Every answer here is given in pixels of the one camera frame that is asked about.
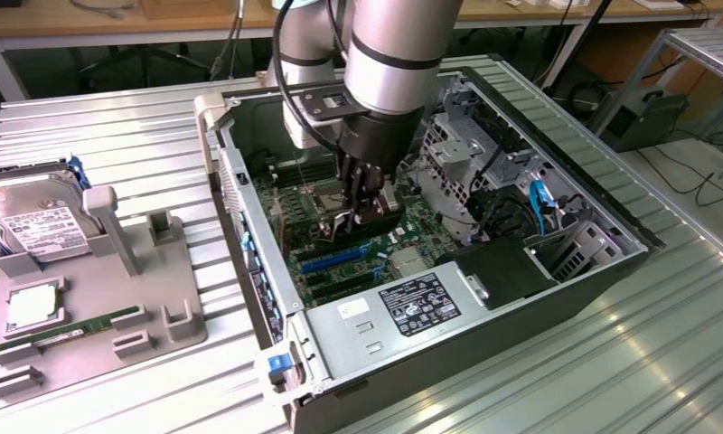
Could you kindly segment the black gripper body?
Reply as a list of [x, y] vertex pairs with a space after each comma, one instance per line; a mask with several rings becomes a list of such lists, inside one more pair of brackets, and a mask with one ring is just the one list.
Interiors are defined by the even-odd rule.
[[418, 108], [398, 115], [370, 111], [343, 118], [335, 156], [339, 180], [349, 183], [355, 167], [367, 165], [381, 179], [395, 179], [423, 114], [425, 108]]

